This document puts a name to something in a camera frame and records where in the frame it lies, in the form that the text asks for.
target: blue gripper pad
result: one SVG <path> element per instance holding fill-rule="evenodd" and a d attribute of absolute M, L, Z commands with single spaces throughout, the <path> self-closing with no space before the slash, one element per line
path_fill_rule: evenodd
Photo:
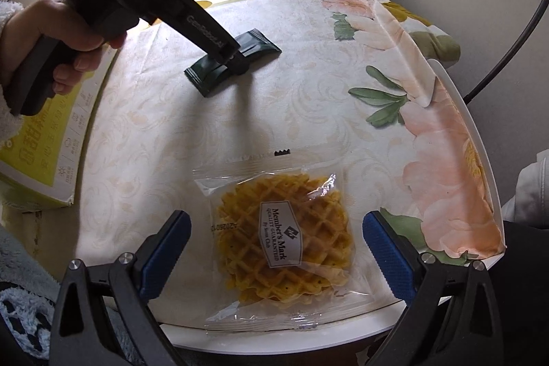
<path fill-rule="evenodd" d="M 175 213 L 178 215 L 174 218 L 171 228 L 164 234 L 160 243 L 157 243 L 156 249 L 143 266 L 139 296 L 145 302 L 160 296 L 183 248 L 189 241 L 190 217 L 185 211 L 175 211 Z"/>
<path fill-rule="evenodd" d="M 403 299 L 406 305 L 409 306 L 416 296 L 412 267 L 395 246 L 373 212 L 364 216 L 362 236 L 374 255 L 393 295 L 398 299 Z"/>

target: member's mark label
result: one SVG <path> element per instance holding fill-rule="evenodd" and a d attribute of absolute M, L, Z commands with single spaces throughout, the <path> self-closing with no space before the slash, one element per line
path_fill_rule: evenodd
<path fill-rule="evenodd" d="M 262 202 L 259 240 L 269 267 L 301 265 L 303 238 L 290 202 Z"/>

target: human hand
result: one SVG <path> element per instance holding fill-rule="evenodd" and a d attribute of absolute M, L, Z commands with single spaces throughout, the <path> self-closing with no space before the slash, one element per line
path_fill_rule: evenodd
<path fill-rule="evenodd" d="M 4 89 L 41 35 L 59 39 L 80 52 L 73 63 L 60 64 L 54 69 L 53 90 L 56 94 L 70 93 L 84 72 L 97 69 L 103 38 L 62 0 L 38 0 L 16 13 L 0 35 L 0 84 Z M 109 44 L 118 49 L 125 39 L 123 33 Z"/>

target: black cable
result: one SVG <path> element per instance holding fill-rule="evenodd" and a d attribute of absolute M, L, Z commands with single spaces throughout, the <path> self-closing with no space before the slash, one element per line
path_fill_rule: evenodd
<path fill-rule="evenodd" d="M 523 46 L 523 44 L 530 37 L 530 35 L 538 25 L 539 21 L 545 13 L 545 10 L 547 10 L 547 6 L 549 6 L 549 0 L 541 0 L 540 5 L 536 10 L 536 13 L 534 13 L 534 15 L 532 16 L 532 19 L 530 20 L 524 31 L 521 33 L 521 36 L 518 37 L 517 41 L 513 44 L 513 46 L 509 49 L 505 56 L 501 58 L 501 61 L 496 64 L 496 67 L 494 67 L 490 71 L 490 73 L 486 75 L 484 79 L 479 82 L 479 84 L 477 84 L 471 92 L 463 97 L 463 101 L 465 101 L 465 104 L 469 104 L 469 102 L 474 97 L 476 97 L 482 91 L 482 89 L 488 86 L 488 84 L 490 84 L 490 82 L 496 77 L 496 75 L 501 72 L 503 68 L 509 63 L 513 56 L 517 54 L 517 52 L 520 50 L 520 48 Z"/>

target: metal screw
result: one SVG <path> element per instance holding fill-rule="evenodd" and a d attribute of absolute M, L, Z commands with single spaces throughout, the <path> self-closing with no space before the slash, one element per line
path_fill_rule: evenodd
<path fill-rule="evenodd" d="M 436 257 L 432 253 L 425 252 L 421 254 L 421 260 L 424 264 L 434 264 L 436 261 Z"/>
<path fill-rule="evenodd" d="M 73 259 L 71 262 L 69 262 L 69 269 L 78 270 L 81 265 L 82 265 L 82 261 L 80 259 Z"/>
<path fill-rule="evenodd" d="M 132 262 L 132 259 L 133 259 L 133 253 L 122 253 L 119 258 L 118 258 L 118 262 L 120 262 L 121 264 L 129 264 L 130 262 Z"/>
<path fill-rule="evenodd" d="M 479 272 L 481 272 L 482 270 L 484 270 L 486 268 L 486 266 L 484 265 L 484 262 L 482 262 L 482 261 L 473 261 L 473 268 L 475 270 L 478 270 Z"/>

